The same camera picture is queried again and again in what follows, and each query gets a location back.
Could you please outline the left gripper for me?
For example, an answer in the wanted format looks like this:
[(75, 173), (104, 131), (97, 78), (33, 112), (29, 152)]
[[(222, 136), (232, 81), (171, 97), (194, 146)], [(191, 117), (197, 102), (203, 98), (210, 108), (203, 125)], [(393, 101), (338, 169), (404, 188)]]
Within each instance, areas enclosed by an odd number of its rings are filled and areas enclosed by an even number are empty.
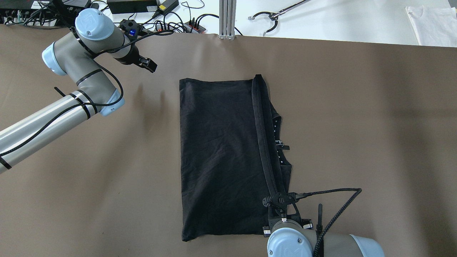
[(120, 63), (123, 65), (137, 65), (140, 68), (144, 68), (151, 73), (154, 73), (158, 67), (157, 63), (149, 58), (142, 57), (139, 54), (137, 46), (131, 46), (129, 52), (120, 58)]

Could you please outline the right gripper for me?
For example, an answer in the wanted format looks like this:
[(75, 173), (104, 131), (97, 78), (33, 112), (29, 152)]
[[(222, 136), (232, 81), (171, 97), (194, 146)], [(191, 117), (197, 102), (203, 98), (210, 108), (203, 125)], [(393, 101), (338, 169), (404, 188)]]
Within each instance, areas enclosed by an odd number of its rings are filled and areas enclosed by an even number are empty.
[(263, 226), (264, 237), (269, 237), (273, 232), (273, 227), (278, 222), (294, 221), (304, 229), (313, 229), (311, 219), (301, 218), (296, 203), (305, 197), (310, 196), (310, 192), (278, 192), (277, 194), (263, 198), (262, 204), (268, 208), (268, 224)]

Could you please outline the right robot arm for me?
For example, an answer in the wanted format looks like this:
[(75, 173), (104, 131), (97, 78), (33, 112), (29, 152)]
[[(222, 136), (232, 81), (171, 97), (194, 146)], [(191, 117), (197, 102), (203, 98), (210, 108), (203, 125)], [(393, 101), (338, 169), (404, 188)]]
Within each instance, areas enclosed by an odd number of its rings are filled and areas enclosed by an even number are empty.
[[(333, 192), (353, 192), (326, 226), (322, 223), (323, 205), (318, 205), (318, 223), (301, 218), (296, 203), (306, 197)], [(371, 238), (330, 233), (330, 228), (362, 192), (361, 188), (338, 188), (317, 192), (278, 192), (263, 199), (268, 208), (269, 257), (383, 257), (381, 245)]]

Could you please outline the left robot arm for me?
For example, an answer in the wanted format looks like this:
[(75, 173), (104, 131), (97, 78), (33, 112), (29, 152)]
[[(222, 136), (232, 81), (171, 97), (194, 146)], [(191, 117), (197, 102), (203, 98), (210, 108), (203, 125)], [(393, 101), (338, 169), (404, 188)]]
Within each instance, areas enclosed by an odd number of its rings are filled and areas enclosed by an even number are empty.
[(41, 54), (52, 72), (67, 75), (76, 88), (64, 93), (55, 87), (61, 98), (1, 131), (1, 173), (82, 122), (97, 114), (108, 116), (125, 104), (121, 83), (96, 57), (110, 54), (122, 65), (155, 72), (158, 65), (143, 57), (135, 45), (133, 33), (137, 31), (116, 26), (97, 9), (79, 13), (70, 32)]

